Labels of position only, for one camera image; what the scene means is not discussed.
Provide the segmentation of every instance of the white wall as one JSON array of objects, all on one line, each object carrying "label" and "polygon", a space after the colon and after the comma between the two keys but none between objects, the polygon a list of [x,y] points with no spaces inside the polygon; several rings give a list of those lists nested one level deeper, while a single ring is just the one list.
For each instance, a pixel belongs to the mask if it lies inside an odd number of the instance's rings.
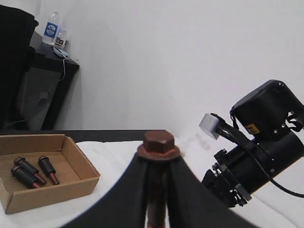
[{"label": "white wall", "polygon": [[[231,145],[208,147],[196,133],[206,112],[228,120],[238,99],[272,78],[304,102],[302,0],[43,0],[40,34],[53,10],[81,66],[58,129],[162,128],[201,140],[212,157]],[[302,161],[278,181],[304,192],[299,173]],[[304,227],[303,200],[271,185],[255,196]]]}]

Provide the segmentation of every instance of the cardboard box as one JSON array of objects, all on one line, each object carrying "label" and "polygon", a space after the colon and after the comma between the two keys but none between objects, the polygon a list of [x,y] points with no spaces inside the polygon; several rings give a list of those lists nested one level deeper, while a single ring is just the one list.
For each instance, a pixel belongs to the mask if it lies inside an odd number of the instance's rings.
[{"label": "cardboard box", "polygon": [[[59,185],[53,185],[38,166],[38,158],[49,157]],[[11,175],[17,157],[25,157],[39,169],[47,184],[28,189]],[[6,214],[21,212],[89,195],[100,174],[75,142],[64,135],[0,136],[0,200]]]}]

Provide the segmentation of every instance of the screw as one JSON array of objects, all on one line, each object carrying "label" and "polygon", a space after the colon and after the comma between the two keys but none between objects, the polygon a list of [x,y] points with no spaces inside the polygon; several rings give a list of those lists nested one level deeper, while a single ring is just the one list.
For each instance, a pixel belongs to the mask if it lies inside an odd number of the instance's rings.
[{"label": "screw", "polygon": [[51,164],[51,162],[49,161],[49,158],[46,156],[41,156],[38,159],[38,164],[41,167],[42,171],[44,172],[44,174],[50,178],[50,180],[52,181],[52,183],[54,185],[59,184],[59,181],[55,175],[56,170],[54,169],[53,165]]},{"label": "screw", "polygon": [[174,137],[167,131],[148,131],[144,134],[143,146],[147,152],[166,153],[174,150]]},{"label": "screw", "polygon": [[27,172],[34,175],[40,184],[45,185],[47,181],[39,175],[39,170],[36,169],[31,163],[25,160],[25,158],[18,157],[14,160],[15,165],[20,165],[24,168]]},{"label": "screw", "polygon": [[26,185],[28,188],[38,189],[41,186],[37,183],[37,178],[27,172],[21,166],[14,166],[11,169],[11,174],[16,177],[20,182]]}]

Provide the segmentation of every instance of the robotic arm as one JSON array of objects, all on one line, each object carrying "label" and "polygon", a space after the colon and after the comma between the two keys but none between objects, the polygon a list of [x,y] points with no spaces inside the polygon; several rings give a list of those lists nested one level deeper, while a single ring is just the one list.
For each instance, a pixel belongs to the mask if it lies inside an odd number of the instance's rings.
[{"label": "robotic arm", "polygon": [[[304,194],[290,191],[273,178],[304,156],[304,145],[293,131],[304,127],[304,106],[282,81],[269,80],[252,91],[230,110],[233,126],[216,114],[206,114],[200,128],[209,136],[225,137],[237,146],[214,155],[217,163],[202,180],[228,207],[243,206],[251,194],[272,182],[296,197]],[[249,140],[237,121],[254,136]]]}]

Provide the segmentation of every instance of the water bottle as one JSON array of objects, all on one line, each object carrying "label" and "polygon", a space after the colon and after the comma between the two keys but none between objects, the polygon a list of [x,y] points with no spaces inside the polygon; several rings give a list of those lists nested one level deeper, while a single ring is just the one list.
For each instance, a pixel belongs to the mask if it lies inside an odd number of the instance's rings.
[{"label": "water bottle", "polygon": [[60,32],[58,32],[54,47],[63,50],[66,45],[67,40],[67,30],[65,28],[61,29]]},{"label": "water bottle", "polygon": [[54,14],[48,19],[46,30],[42,38],[42,42],[51,44],[54,41],[57,29],[59,25],[59,12],[55,10]]}]

